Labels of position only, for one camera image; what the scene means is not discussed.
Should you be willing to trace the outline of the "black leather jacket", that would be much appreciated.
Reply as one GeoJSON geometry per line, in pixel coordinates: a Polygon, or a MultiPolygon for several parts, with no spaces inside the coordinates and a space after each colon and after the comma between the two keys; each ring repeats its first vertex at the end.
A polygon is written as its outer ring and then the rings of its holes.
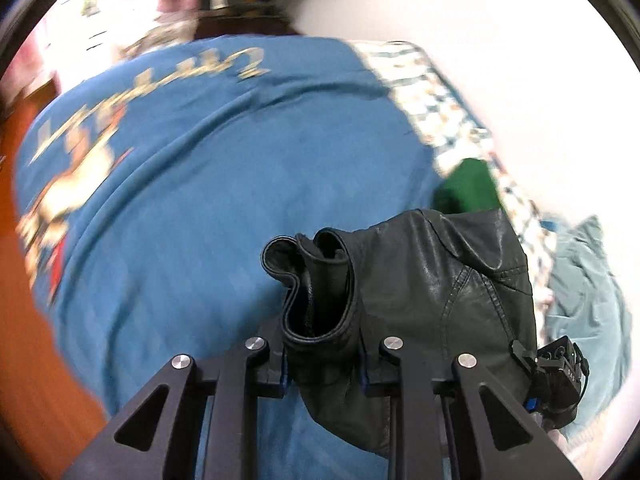
{"type": "Polygon", "coordinates": [[[364,230],[279,236],[262,267],[285,288],[281,334],[310,417],[362,450],[386,455],[390,404],[362,391],[359,341],[396,336],[442,376],[477,356],[512,396],[529,388],[513,341],[536,346],[526,255],[500,209],[413,209],[364,230]]]}

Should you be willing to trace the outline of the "patterned white bed sheet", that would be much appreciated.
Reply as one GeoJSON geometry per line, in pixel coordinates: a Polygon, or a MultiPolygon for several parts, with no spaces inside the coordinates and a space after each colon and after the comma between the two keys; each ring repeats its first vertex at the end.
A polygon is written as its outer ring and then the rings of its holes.
{"type": "Polygon", "coordinates": [[[551,307],[549,278],[556,235],[541,225],[541,212],[498,157],[491,132],[469,111],[427,54],[407,41],[349,40],[362,62],[386,87],[420,141],[434,150],[438,174],[446,178],[467,158],[486,162],[500,202],[528,259],[535,309],[551,307]]]}

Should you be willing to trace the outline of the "light teal cloth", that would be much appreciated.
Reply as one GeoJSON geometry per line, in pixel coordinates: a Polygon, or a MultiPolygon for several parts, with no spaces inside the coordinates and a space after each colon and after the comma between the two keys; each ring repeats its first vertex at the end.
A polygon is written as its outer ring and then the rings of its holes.
{"type": "Polygon", "coordinates": [[[631,314],[608,265],[596,216],[559,232],[549,288],[554,301],[544,321],[547,337],[570,338],[590,367],[576,418],[561,430],[575,442],[616,397],[631,364],[631,314]]]}

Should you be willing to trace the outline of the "green sweatshirt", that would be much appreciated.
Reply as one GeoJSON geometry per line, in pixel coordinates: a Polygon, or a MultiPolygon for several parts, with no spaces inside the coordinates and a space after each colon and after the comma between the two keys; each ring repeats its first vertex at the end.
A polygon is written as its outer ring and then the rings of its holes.
{"type": "Polygon", "coordinates": [[[499,195],[486,162],[463,159],[436,188],[432,208],[442,214],[500,209],[499,195]]]}

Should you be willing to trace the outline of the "blue striped bed cover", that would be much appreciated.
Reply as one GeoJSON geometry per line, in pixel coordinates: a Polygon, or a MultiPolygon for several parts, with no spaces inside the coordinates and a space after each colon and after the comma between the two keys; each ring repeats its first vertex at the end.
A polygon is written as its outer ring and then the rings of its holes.
{"type": "Polygon", "coordinates": [[[55,99],[17,151],[36,304],[117,413],[173,356],[279,312],[278,235],[425,208],[446,89],[408,42],[224,36],[119,64],[55,99]]]}

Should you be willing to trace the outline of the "brown wooden bed frame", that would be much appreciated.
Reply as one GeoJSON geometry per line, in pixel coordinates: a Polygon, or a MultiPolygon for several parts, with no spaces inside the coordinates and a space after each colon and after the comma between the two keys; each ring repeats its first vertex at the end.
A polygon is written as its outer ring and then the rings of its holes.
{"type": "Polygon", "coordinates": [[[15,232],[13,167],[53,81],[1,110],[1,477],[58,479],[104,427],[100,404],[62,360],[32,301],[15,232]]]}

